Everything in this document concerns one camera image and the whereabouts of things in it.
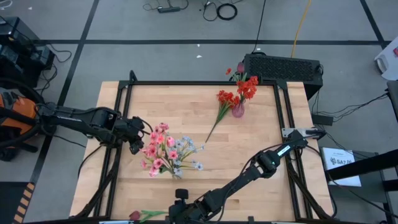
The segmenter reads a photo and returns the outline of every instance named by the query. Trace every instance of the pink vase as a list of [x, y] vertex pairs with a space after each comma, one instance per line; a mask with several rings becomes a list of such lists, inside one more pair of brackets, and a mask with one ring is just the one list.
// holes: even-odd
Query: pink vase
[[244, 102], [241, 102], [238, 105], [234, 106], [234, 108], [232, 108], [232, 115], [235, 118], [240, 118], [243, 116], [243, 114], [244, 114]]

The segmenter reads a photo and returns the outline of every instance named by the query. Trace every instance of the pink flower bouquet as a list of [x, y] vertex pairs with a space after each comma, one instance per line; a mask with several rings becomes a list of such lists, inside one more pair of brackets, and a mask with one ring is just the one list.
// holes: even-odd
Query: pink flower bouquet
[[183, 168], [203, 170], [202, 163], [187, 162], [187, 157], [199, 150], [204, 150], [204, 145], [195, 147], [192, 139], [187, 136], [181, 140], [174, 140], [166, 133], [168, 129], [168, 124], [160, 123], [150, 134], [150, 144], [141, 150], [145, 154], [145, 159], [141, 160], [142, 168], [150, 168], [151, 177], [168, 171], [178, 179], [182, 178]]

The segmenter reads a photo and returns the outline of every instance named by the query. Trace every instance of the orange and black striped tape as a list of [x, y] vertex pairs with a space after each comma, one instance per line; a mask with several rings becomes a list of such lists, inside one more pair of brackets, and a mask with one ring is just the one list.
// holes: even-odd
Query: orange and black striped tape
[[26, 210], [29, 205], [30, 199], [32, 198], [34, 189], [35, 185], [33, 183], [28, 183], [26, 185], [21, 201], [19, 201], [17, 212], [14, 215], [13, 223], [17, 224], [17, 223], [22, 223], [24, 221]]

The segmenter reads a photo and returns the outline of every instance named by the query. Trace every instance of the wooden table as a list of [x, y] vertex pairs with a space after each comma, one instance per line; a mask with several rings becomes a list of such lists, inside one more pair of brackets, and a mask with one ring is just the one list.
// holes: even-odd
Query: wooden table
[[[97, 106], [113, 108], [117, 86], [118, 82], [103, 82]], [[313, 124], [303, 84], [289, 83], [288, 86], [296, 127], [311, 128]], [[140, 167], [142, 154], [132, 155], [128, 144], [124, 144], [112, 219], [128, 219], [134, 210], [167, 211], [175, 200], [175, 189], [178, 188], [189, 190], [190, 203], [208, 190], [222, 187], [234, 179], [257, 151], [281, 143], [273, 87], [259, 86], [257, 89], [255, 97], [245, 104], [244, 116], [234, 118], [231, 113], [227, 114], [217, 125], [205, 150], [191, 157], [202, 162], [204, 170], [185, 170], [182, 180], [173, 180], [169, 174], [149, 177], [149, 171]], [[200, 145], [205, 142], [215, 122], [218, 111], [215, 95], [219, 90], [235, 92], [236, 87], [134, 85], [128, 117], [140, 116], [153, 127], [160, 122], [169, 123], [170, 134], [174, 138], [181, 138], [184, 134]], [[284, 103], [282, 107], [285, 125], [288, 126]], [[309, 145], [318, 148], [315, 140], [308, 141]], [[96, 140], [88, 140], [85, 156], [97, 146]], [[98, 188], [104, 152], [97, 152], [83, 166], [70, 215], [78, 213]], [[331, 215], [333, 209], [321, 159], [311, 150], [304, 149], [302, 161], [309, 191]], [[108, 193], [105, 193], [101, 214], [104, 214], [107, 198]], [[301, 194], [298, 200], [304, 217]], [[248, 216], [254, 216], [256, 221], [294, 221], [284, 159], [270, 179], [252, 182], [227, 200], [223, 221], [247, 221]], [[164, 216], [155, 219], [164, 220]]]

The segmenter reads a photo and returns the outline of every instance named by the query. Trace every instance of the concrete floor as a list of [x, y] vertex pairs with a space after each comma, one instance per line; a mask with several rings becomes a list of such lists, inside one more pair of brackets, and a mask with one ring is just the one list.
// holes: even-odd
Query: concrete floor
[[[58, 76], [45, 91], [44, 98], [58, 102], [65, 80], [73, 77], [62, 103], [89, 108], [96, 104], [102, 81], [126, 80], [131, 69], [139, 80], [225, 80], [225, 68], [237, 64], [254, 46], [200, 44], [201, 40], [255, 39], [262, 1], [237, 3], [235, 19], [214, 22], [202, 18], [200, 1], [189, 1], [189, 7], [184, 11], [159, 14], [142, 9], [148, 2], [155, 6], [153, 0], [25, 0], [14, 1], [11, 7], [0, 11], [0, 15], [19, 16], [41, 39], [71, 40], [68, 44], [54, 44], [59, 50], [71, 50], [73, 56], [65, 63], [55, 62]], [[278, 43], [273, 40], [294, 39], [306, 3], [306, 0], [268, 0], [259, 39], [271, 42], [257, 47], [267, 55], [289, 57], [291, 45], [272, 43]], [[397, 37], [398, 1], [366, 0], [366, 3], [382, 38], [392, 40]], [[172, 4], [182, 6], [185, 1], [172, 0]], [[90, 11], [94, 18], [86, 26]], [[206, 15], [211, 17], [213, 13], [210, 9]], [[86, 40], [197, 40], [197, 43], [95, 44]], [[313, 0], [299, 40], [330, 40], [333, 44], [313, 42], [313, 45], [298, 45], [295, 51], [297, 58], [319, 60], [325, 68], [320, 110], [336, 111], [347, 105], [364, 103], [386, 89], [386, 80], [373, 64], [374, 57], [382, 50], [380, 45], [345, 42], [378, 40], [360, 0]], [[396, 149], [398, 144], [398, 124], [389, 100], [374, 102], [326, 130], [348, 149], [383, 153]], [[64, 128], [59, 128], [57, 134], [86, 143], [83, 135]], [[41, 147], [43, 138], [32, 141]], [[323, 138], [319, 145], [336, 147], [327, 138]], [[52, 139], [25, 222], [68, 217], [83, 154], [81, 147]], [[29, 181], [38, 156], [39, 153], [21, 152], [12, 162], [0, 162], [0, 181]], [[385, 175], [387, 179], [397, 178], [393, 170], [385, 171]], [[398, 213], [398, 194], [391, 194], [391, 199], [394, 211]], [[336, 200], [341, 220], [376, 223], [385, 219], [382, 212], [361, 201], [338, 195]]]

